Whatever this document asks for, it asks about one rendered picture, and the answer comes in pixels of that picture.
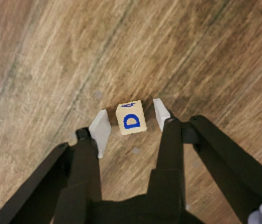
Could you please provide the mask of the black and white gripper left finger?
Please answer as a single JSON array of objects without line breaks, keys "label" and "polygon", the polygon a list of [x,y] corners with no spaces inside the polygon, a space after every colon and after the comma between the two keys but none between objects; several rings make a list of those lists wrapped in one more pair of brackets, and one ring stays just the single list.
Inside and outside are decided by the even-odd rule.
[{"label": "black and white gripper left finger", "polygon": [[52,224],[90,224],[90,202],[102,200],[99,158],[110,132],[101,110],[74,132],[77,144],[58,144],[0,209],[0,224],[50,224],[53,217]]}]

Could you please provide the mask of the tan wooden block with blue letter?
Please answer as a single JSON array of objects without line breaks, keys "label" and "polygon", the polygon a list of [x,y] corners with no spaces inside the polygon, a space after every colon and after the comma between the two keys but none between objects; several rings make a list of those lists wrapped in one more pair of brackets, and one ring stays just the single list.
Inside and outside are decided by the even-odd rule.
[{"label": "tan wooden block with blue letter", "polygon": [[119,104],[116,117],[122,135],[146,131],[146,122],[140,100]]}]

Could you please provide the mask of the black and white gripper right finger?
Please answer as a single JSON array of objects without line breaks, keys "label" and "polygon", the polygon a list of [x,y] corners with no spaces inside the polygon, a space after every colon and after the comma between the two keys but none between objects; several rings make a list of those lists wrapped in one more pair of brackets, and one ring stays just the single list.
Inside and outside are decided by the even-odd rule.
[{"label": "black and white gripper right finger", "polygon": [[136,224],[181,224],[181,206],[187,210],[183,144],[192,144],[240,222],[262,224],[262,164],[205,116],[182,122],[160,98],[153,102],[162,136]]}]

